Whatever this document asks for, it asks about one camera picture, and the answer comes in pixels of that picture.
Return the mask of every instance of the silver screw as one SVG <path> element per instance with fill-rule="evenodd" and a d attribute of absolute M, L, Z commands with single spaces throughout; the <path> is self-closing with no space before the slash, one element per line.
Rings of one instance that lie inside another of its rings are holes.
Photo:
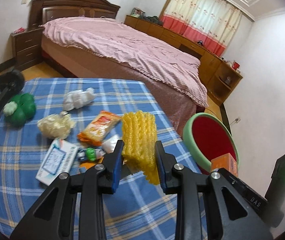
<path fill-rule="evenodd" d="M 212 177 L 213 179 L 219 179 L 219 178 L 220 178 L 220 174 L 219 174 L 218 172 L 213 172 L 213 173 L 211 174 L 211 177 Z"/>
<path fill-rule="evenodd" d="M 98 163 L 95 165 L 95 169 L 98 170 L 98 171 L 101 171 L 102 169 L 104 169 L 105 165 L 101 164 L 101 163 Z"/>
<path fill-rule="evenodd" d="M 184 168 L 184 165 L 182 165 L 181 163 L 176 163 L 174 165 L 174 168 L 178 171 L 181 171 Z"/>
<path fill-rule="evenodd" d="M 60 178 L 60 179 L 66 179 L 66 178 L 68 178 L 68 173 L 66 173 L 66 172 L 60 173 L 60 174 L 59 174 L 59 178 Z"/>

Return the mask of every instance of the yellow foam netting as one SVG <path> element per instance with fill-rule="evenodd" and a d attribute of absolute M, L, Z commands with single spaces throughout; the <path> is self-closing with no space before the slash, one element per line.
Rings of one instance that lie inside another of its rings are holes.
<path fill-rule="evenodd" d="M 143 171 L 149 183 L 158 185 L 155 116 L 142 111 L 126 113 L 122 117 L 122 132 L 124 141 L 122 155 L 126 165 L 131 171 Z"/>

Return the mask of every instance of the floral curtain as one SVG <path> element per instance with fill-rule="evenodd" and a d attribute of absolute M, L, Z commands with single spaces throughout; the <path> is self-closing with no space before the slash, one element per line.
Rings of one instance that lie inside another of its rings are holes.
<path fill-rule="evenodd" d="M 225 0 L 171 0 L 161 20 L 164 27 L 221 56 L 240 23 L 242 12 Z"/>

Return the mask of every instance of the wooden cabinet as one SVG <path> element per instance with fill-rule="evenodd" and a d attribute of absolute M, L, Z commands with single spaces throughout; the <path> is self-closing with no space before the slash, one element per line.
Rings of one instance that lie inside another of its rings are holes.
<path fill-rule="evenodd" d="M 42 32 L 43 28 L 36 28 L 23 33 L 11 34 L 12 54 L 19 70 L 27 69 L 42 62 Z"/>
<path fill-rule="evenodd" d="M 124 23 L 198 58 L 201 62 L 198 69 L 199 78 L 207 88 L 209 97 L 219 106 L 227 99 L 242 79 L 239 73 L 215 54 L 171 30 L 128 15 Z"/>

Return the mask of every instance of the bed frame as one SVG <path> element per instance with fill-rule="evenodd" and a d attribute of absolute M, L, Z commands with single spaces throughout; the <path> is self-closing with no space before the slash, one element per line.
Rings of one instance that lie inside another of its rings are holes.
<path fill-rule="evenodd" d="M 116 18 L 120 6 L 107 0 L 32 0 L 28 28 L 62 17 Z"/>

